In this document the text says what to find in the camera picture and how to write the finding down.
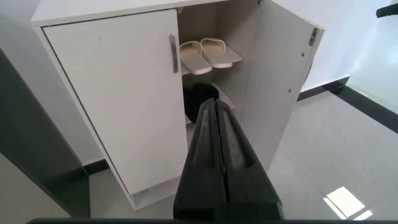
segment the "silver handle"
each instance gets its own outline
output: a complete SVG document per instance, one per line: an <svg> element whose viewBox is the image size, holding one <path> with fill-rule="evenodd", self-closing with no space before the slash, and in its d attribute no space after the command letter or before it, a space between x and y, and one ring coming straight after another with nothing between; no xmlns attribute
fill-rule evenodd
<svg viewBox="0 0 398 224"><path fill-rule="evenodd" d="M177 58L177 44L175 43L175 37L173 34L169 35L170 45L172 46L173 53L173 72L178 72L178 58Z"/></svg>

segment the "cabinet shelf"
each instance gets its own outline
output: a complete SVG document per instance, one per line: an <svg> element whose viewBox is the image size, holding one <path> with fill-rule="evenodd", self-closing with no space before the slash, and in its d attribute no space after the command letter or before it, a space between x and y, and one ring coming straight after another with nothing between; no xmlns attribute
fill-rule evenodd
<svg viewBox="0 0 398 224"><path fill-rule="evenodd" d="M226 103L231 109L236 107L234 102L219 88L217 84L211 82L210 85L217 88L218 93L220 94L220 100L224 101L224 103ZM185 115L185 124L190 124L190 123L192 122L188 119L187 115Z"/></svg>
<svg viewBox="0 0 398 224"><path fill-rule="evenodd" d="M232 63L240 62L243 60L242 56L240 56L238 53L236 53L234 50L232 50L228 46L226 46L225 53L232 60ZM181 74L182 75L189 74L188 70L184 66L181 66Z"/></svg>

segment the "black baseboard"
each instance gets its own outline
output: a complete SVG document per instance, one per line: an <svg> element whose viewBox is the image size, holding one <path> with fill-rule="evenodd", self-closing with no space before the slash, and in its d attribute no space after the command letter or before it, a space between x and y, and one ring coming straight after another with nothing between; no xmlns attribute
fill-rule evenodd
<svg viewBox="0 0 398 224"><path fill-rule="evenodd" d="M299 94L299 96L298 96L297 101L304 100L304 99L307 99L307 98L309 98L311 96L315 96L317 94L320 94L320 93L323 93L323 92L326 92L326 91L331 91L331 90L340 88L342 86L345 86L347 81L348 81L348 78L349 77L341 78L341 79L336 80L334 82L330 82L330 83L324 84L322 86L318 86L318 87L312 88L310 90L301 92Z"/></svg>
<svg viewBox="0 0 398 224"><path fill-rule="evenodd" d="M91 175L109 169L109 165L106 160L103 159L91 164L87 164L83 168L86 170L88 175Z"/></svg>
<svg viewBox="0 0 398 224"><path fill-rule="evenodd" d="M330 92L360 110L360 112L368 115L378 123L389 128L391 131L398 133L398 115L391 110L381 106L347 86L334 89Z"/></svg>

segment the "tiled floor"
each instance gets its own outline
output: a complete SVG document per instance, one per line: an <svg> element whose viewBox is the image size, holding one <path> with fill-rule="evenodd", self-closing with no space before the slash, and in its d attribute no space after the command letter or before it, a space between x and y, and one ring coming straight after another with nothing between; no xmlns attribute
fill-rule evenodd
<svg viewBox="0 0 398 224"><path fill-rule="evenodd" d="M324 198L345 187L364 205L348 219L398 220L397 149L396 133L326 92L296 103L267 173L287 219L340 219ZM110 170L90 191L96 218L172 218L173 197L133 212Z"/></svg>

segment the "slipper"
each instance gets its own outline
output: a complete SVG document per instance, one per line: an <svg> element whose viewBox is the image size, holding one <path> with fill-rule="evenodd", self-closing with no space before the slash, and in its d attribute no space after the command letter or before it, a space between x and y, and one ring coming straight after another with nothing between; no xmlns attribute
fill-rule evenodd
<svg viewBox="0 0 398 224"><path fill-rule="evenodd" d="M225 53L225 42L217 38L204 38L200 42L203 56L214 68L232 67L232 60Z"/></svg>
<svg viewBox="0 0 398 224"><path fill-rule="evenodd" d="M212 67L202 56L203 49L198 41L189 41L180 45L181 64L188 72L201 75L210 72Z"/></svg>

